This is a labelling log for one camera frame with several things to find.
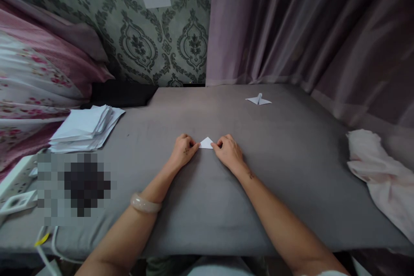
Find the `white cable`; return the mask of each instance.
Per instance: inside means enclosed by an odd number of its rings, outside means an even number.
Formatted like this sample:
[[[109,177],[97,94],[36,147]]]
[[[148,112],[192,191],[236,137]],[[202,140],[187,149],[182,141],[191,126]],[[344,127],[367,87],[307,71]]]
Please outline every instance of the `white cable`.
[[[56,249],[56,236],[57,236],[57,230],[58,230],[59,226],[55,226],[55,230],[53,231],[53,235],[52,235],[52,252],[55,256],[60,257],[62,260],[71,262],[71,263],[75,263],[75,264],[82,264],[84,261],[78,261],[78,260],[72,260],[69,259],[67,257],[65,257],[63,254],[61,254],[59,251],[57,251]]]
[[[42,226],[40,228],[40,231],[38,233],[38,238],[36,239],[36,242],[40,240],[40,238],[42,237],[44,231],[44,226]],[[61,276],[61,273],[58,273],[54,267],[50,264],[49,260],[47,259],[46,255],[43,252],[43,249],[41,247],[41,245],[38,245],[36,247],[37,252],[39,253],[40,257],[42,258],[43,263],[46,265],[47,269],[49,270],[49,272],[52,274],[52,276]]]

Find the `wrist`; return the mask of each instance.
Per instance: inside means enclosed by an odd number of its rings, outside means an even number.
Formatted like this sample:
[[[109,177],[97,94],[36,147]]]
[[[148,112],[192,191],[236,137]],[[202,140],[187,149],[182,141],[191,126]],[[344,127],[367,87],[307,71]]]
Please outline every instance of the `wrist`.
[[[242,176],[247,176],[250,173],[250,168],[245,162],[241,162],[232,165],[230,171],[236,176],[236,178],[240,178]]]
[[[176,174],[180,171],[181,165],[171,158],[165,163],[162,171],[169,174]]]

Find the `gray tablecloth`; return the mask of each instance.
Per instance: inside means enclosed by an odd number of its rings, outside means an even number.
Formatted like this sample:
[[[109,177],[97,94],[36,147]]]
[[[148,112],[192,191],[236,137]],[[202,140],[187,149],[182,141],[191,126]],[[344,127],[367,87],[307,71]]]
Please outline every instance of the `gray tablecloth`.
[[[259,92],[272,104],[245,100]],[[349,172],[343,125],[298,88],[232,85],[160,88],[147,107],[126,109],[97,152],[110,163],[117,188],[93,225],[60,227],[57,248],[85,258],[183,132],[196,141],[231,133],[256,175],[333,251],[412,247]],[[35,208],[10,216],[0,228],[0,253],[34,252],[43,214]],[[50,243],[44,248],[50,252]],[[276,254],[242,187],[212,150],[200,149],[177,175],[144,251],[169,254]]]

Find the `woman's left hand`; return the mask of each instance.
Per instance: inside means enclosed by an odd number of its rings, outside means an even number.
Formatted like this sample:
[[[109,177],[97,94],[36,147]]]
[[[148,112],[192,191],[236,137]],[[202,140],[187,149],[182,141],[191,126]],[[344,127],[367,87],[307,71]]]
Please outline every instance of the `woman's left hand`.
[[[200,143],[195,143],[191,136],[181,134],[176,139],[176,144],[174,145],[174,150],[172,151],[168,163],[177,169],[181,169],[191,160],[193,155],[197,152],[199,146]]]

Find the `damask wallpaper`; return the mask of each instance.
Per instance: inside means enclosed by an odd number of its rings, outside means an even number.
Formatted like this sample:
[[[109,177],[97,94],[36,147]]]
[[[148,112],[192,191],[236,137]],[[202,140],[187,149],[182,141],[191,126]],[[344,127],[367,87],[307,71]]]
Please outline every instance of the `damask wallpaper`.
[[[95,28],[120,79],[159,86],[204,83],[210,0],[171,0],[146,9],[143,0],[25,0]]]

